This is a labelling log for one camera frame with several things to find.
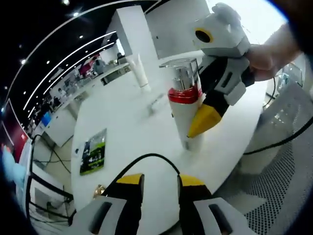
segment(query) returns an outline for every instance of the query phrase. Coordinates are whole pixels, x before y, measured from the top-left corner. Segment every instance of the metal mesh panel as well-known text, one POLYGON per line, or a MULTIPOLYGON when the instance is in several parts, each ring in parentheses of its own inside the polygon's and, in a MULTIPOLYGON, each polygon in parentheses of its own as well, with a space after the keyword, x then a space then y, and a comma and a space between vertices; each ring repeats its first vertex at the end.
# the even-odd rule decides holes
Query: metal mesh panel
POLYGON ((291 144, 280 149, 273 162, 256 176, 247 194, 265 198, 267 202, 246 214, 249 227, 260 235, 267 234, 284 202, 286 191, 294 174, 291 144))
MULTIPOLYGON (((310 98, 297 84, 289 85, 261 115, 247 152, 291 136, 311 117, 313 104, 310 98)), ((265 199, 265 203, 245 216, 257 234, 277 235, 284 234, 295 221, 312 187, 313 126, 283 146, 244 156, 235 176, 218 191, 218 196, 231 201, 241 191, 265 199), (261 172, 241 172, 240 165, 245 161, 250 164, 260 158, 270 159, 261 172)))

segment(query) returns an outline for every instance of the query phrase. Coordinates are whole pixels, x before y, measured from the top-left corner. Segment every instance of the white table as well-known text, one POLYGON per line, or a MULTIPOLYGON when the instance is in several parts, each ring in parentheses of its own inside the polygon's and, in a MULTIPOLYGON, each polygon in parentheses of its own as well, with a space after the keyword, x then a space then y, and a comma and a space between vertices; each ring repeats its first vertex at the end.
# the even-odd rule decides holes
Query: white table
MULTIPOLYGON (((104 86, 103 92, 98 92, 82 104, 72 152, 100 130, 107 128, 108 131, 103 169, 80 176, 83 148, 80 148, 80 157, 72 156, 71 185, 78 211, 92 200, 98 184, 108 186, 126 165, 147 153, 164 155, 181 173, 203 180, 214 193, 249 144, 262 111, 267 87, 267 82, 249 87, 241 100, 229 108, 221 123, 204 134, 202 149, 192 153, 181 146, 168 102, 154 115, 149 115, 149 104, 160 93, 166 93, 156 78, 150 84, 152 92, 142 94, 134 74, 129 72, 104 86)), ((153 157, 140 161, 128 174, 139 172, 145 174, 145 190, 137 234, 157 235, 179 219, 177 176, 165 161, 153 157)))
POLYGON ((102 87, 102 83, 101 83, 102 78, 104 78, 104 77, 124 68, 124 67, 127 67, 128 65, 129 65, 128 63, 122 64, 122 65, 117 65, 114 68, 112 68, 112 69, 104 72, 103 74, 95 77, 93 80, 91 80, 89 83, 84 85, 82 88, 78 89, 74 94, 69 96, 67 101, 64 104, 62 104, 56 112, 68 107, 71 103, 73 103, 75 101, 75 98, 80 96, 82 93, 87 92, 90 94, 90 93, 92 93, 94 87, 99 87, 99 86, 102 87))

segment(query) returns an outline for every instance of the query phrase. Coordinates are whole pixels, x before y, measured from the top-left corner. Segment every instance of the bottle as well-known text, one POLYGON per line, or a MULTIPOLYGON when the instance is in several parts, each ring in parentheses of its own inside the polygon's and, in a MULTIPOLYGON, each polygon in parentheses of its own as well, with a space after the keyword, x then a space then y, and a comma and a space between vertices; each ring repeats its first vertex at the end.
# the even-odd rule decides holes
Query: bottle
POLYGON ((202 135, 189 138, 192 120, 202 103, 202 91, 195 58, 171 60, 160 68, 170 68, 172 78, 168 99, 172 109, 178 135, 184 149, 196 151, 200 148, 202 135))

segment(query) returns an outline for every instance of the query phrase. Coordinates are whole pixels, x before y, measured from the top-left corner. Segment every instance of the black wire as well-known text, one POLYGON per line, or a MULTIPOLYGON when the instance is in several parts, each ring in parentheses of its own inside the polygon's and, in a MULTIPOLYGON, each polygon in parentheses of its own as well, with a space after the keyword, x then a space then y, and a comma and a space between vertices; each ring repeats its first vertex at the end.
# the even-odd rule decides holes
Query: black wire
POLYGON ((51 233, 54 233, 54 234, 58 234, 58 232, 51 231, 51 230, 49 230, 49 229, 46 229, 46 228, 40 227, 40 226, 38 226, 37 224, 32 224, 32 225, 33 225, 33 226, 35 226, 35 227, 38 227, 38 228, 40 228, 40 229, 46 230, 46 231, 48 231, 48 232, 51 232, 51 233))
POLYGON ((57 161, 39 161, 37 159, 34 159, 35 162, 38 162, 38 163, 59 163, 61 162, 60 160, 57 160, 57 161))
MULTIPOLYGON (((35 143, 37 136, 40 136, 40 137, 46 142, 46 144, 50 147, 48 141, 47 141, 44 137, 42 137, 42 135, 35 135, 34 138, 33 138, 32 144, 35 143)), ((53 153, 57 156, 57 158, 60 160, 60 162, 61 162, 61 164, 64 166, 65 170, 67 170, 68 173, 71 173, 70 170, 64 165, 63 161, 61 160, 61 158, 59 157, 59 155, 56 153, 56 151, 55 151, 54 149, 52 149, 52 148, 51 148, 51 150, 52 150, 53 153)))
POLYGON ((294 140, 295 138, 297 138, 298 136, 300 136, 303 132, 305 132, 311 125, 313 124, 313 117, 303 126, 301 127, 296 133, 294 133, 293 135, 289 136, 288 138, 282 140, 282 141, 279 141, 278 143, 274 143, 274 144, 271 144, 269 146, 266 146, 266 147, 263 147, 263 148, 260 148, 260 149, 257 149, 257 150, 254 150, 254 151, 251 151, 251 152, 247 152, 247 153, 244 153, 244 155, 250 155, 250 154, 254 154, 254 153, 258 153, 258 152, 262 152, 264 150, 267 150, 267 149, 270 149, 270 148, 274 148, 274 147, 278 147, 278 146, 281 146, 283 144, 286 144, 292 140, 294 140))
POLYGON ((61 229, 59 229, 59 228, 56 228, 56 227, 53 227, 50 223, 48 223, 48 222, 46 222, 46 221, 43 221, 43 220, 39 220, 39 219, 37 219, 37 218, 35 218, 35 217, 33 217, 33 216, 30 216, 30 218, 31 219, 34 219, 34 220, 36 220, 36 221, 38 221, 38 222, 41 222, 41 223, 45 223, 45 224, 47 224, 48 226, 50 226, 50 227, 52 227, 53 229, 57 229, 57 230, 59 230, 59 231, 62 231, 61 229))
POLYGON ((47 220, 39 220, 39 219, 37 219, 37 218, 35 218, 35 217, 30 217, 30 218, 32 218, 32 219, 34 219, 34 220, 36 220, 36 221, 38 221, 38 222, 42 222, 42 223, 46 223, 46 224, 54 224, 54 223, 67 223, 68 221, 67 220, 59 220, 59 221, 51 221, 51 222, 49 222, 49 221, 47 221, 47 220))
POLYGON ((275 77, 273 77, 273 80, 274 80, 274 91, 273 91, 273 94, 272 94, 272 96, 270 97, 269 101, 266 103, 266 105, 263 106, 263 108, 265 108, 265 107, 272 101, 272 99, 274 98, 275 91, 276 91, 276 81, 275 81, 275 77))
POLYGON ((50 147, 50 149, 51 149, 51 154, 50 154, 49 162, 50 162, 51 159, 52 159, 52 154, 53 154, 52 149, 54 149, 55 145, 56 145, 56 144, 54 144, 52 147, 49 145, 49 147, 50 147))
POLYGON ((145 159, 147 157, 158 157, 158 158, 162 158, 163 160, 165 160, 169 165, 171 165, 171 167, 176 171, 176 173, 179 175, 180 171, 177 169, 177 167, 170 161, 168 160, 166 157, 157 154, 157 153, 149 153, 149 154, 145 154, 140 156, 139 158, 135 159, 134 161, 132 161, 130 164, 128 164, 116 177, 115 179, 109 184, 109 186, 105 189, 105 191, 103 192, 102 195, 107 196, 108 194, 105 194, 105 192, 108 192, 109 189, 112 187, 113 184, 115 184, 120 178, 123 177, 123 175, 130 169, 132 168, 136 163, 138 163, 139 161, 141 161, 142 159, 145 159))

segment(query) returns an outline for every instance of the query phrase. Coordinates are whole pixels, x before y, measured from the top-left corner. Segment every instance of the human hand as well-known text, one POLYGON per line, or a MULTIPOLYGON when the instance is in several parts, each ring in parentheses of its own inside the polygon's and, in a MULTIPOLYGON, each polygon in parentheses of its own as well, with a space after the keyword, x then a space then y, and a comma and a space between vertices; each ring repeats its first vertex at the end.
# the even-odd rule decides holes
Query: human hand
POLYGON ((7 146, 5 146, 3 143, 1 144, 1 151, 3 151, 4 149, 6 149, 6 151, 8 151, 9 153, 11 153, 11 149, 7 146))
POLYGON ((271 48, 267 45, 252 45, 246 54, 250 69, 255 74, 255 81, 265 81, 273 78, 280 70, 274 60, 271 48))

